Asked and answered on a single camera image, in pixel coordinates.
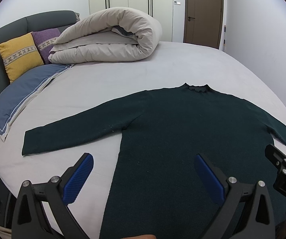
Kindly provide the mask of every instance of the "metal screw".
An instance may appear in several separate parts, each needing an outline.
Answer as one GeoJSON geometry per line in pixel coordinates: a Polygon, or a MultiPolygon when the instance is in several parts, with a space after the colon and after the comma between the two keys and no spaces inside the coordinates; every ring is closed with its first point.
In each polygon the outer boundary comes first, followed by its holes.
{"type": "Polygon", "coordinates": [[[231,177],[228,178],[228,181],[229,181],[230,183],[236,183],[236,182],[237,182],[237,179],[236,179],[235,177],[231,176],[231,177]]]}
{"type": "Polygon", "coordinates": [[[24,181],[24,182],[22,183],[22,186],[23,186],[23,187],[27,187],[27,186],[29,186],[29,184],[30,184],[29,181],[24,181]]]}
{"type": "Polygon", "coordinates": [[[259,181],[258,185],[261,186],[261,187],[265,187],[265,183],[263,181],[259,181]]]}
{"type": "Polygon", "coordinates": [[[53,176],[53,177],[51,178],[51,182],[56,183],[56,182],[59,181],[59,179],[60,179],[59,176],[53,176]]]}

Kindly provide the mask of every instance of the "door frame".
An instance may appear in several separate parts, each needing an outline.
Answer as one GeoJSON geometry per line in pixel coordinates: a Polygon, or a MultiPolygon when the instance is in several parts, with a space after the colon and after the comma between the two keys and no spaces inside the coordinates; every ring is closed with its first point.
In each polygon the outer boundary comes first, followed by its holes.
{"type": "MultiPolygon", "coordinates": [[[[223,29],[223,17],[224,17],[224,0],[221,1],[221,22],[220,22],[220,33],[217,41],[217,49],[220,49],[221,38],[222,38],[222,29],[223,29]]],[[[183,43],[186,41],[186,27],[187,27],[187,10],[188,10],[188,0],[185,0],[185,21],[184,21],[184,38],[183,43]]]]}

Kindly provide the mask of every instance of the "headboard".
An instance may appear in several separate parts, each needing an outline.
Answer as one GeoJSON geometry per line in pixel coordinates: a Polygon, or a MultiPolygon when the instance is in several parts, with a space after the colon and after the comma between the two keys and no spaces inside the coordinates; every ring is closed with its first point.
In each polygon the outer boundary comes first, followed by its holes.
{"type": "MultiPolygon", "coordinates": [[[[77,22],[73,11],[52,11],[34,14],[16,20],[0,28],[0,43],[22,36],[32,31],[58,28],[60,32],[77,22]]],[[[10,84],[0,56],[0,93],[10,84]]]]}

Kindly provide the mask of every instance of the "blue rubber pad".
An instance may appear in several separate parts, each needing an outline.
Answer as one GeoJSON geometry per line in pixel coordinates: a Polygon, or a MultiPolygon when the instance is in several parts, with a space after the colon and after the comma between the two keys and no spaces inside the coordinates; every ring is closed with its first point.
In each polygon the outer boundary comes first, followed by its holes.
{"type": "Polygon", "coordinates": [[[89,154],[80,164],[80,166],[76,169],[71,178],[68,180],[68,182],[63,188],[62,200],[65,205],[71,204],[75,201],[86,179],[90,175],[93,169],[93,165],[93,156],[89,154]]]}
{"type": "Polygon", "coordinates": [[[194,166],[212,201],[221,207],[225,202],[223,185],[200,155],[195,156],[194,166]]]}

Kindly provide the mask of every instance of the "beige duvet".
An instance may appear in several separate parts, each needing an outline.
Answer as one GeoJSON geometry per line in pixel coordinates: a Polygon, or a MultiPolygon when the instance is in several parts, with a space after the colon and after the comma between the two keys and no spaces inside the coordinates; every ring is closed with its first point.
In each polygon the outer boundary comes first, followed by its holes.
{"type": "Polygon", "coordinates": [[[53,64],[137,61],[153,53],[161,36],[160,23],[148,14],[109,8],[63,31],[48,59],[53,64]]]}

